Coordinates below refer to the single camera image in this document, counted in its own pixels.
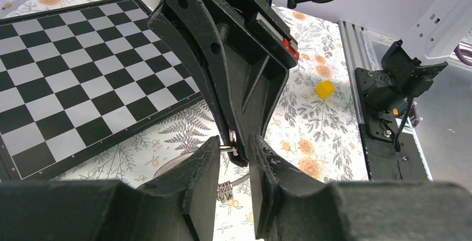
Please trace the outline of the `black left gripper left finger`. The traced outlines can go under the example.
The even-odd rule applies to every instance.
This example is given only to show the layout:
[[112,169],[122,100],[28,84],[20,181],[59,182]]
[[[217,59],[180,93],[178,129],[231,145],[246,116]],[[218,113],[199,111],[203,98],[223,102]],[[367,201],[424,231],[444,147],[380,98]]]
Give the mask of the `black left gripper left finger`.
[[220,139],[132,188],[119,180],[1,183],[2,240],[212,240]]

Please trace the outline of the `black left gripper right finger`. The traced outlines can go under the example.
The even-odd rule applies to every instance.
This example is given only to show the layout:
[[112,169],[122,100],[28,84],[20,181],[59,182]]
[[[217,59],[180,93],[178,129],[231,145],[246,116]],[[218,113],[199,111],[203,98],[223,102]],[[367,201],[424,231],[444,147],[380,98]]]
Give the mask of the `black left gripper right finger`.
[[325,184],[248,138],[254,234],[264,240],[470,240],[471,194],[445,182]]

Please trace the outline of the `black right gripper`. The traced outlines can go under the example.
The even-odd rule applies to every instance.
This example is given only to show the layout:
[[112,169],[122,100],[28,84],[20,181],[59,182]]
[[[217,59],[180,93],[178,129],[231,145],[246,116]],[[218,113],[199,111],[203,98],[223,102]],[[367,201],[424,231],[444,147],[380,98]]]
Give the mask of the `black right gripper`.
[[148,0],[148,25],[175,52],[207,102],[232,163],[247,166],[244,147],[263,136],[297,41],[272,0],[225,0],[244,19],[229,24],[221,0]]

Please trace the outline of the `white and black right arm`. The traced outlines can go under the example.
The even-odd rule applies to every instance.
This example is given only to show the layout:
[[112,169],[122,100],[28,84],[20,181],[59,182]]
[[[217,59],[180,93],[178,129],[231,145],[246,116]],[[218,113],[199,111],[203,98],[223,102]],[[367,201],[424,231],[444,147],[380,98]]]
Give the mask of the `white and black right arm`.
[[[271,8],[273,0],[141,0],[150,29],[195,80],[238,166],[251,162],[251,135],[263,136],[299,59],[300,41]],[[381,68],[392,85],[368,90],[363,123],[418,97],[471,29],[471,0],[287,0],[312,13],[394,39]]]

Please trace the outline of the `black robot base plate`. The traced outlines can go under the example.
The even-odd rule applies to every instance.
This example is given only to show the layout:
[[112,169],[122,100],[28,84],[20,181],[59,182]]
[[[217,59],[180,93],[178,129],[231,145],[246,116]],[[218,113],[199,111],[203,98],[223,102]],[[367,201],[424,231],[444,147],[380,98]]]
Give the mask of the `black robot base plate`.
[[354,70],[359,130],[368,178],[380,180],[430,180],[414,135],[401,133],[393,109],[377,110],[369,97],[377,92],[386,99],[389,78],[385,71]]

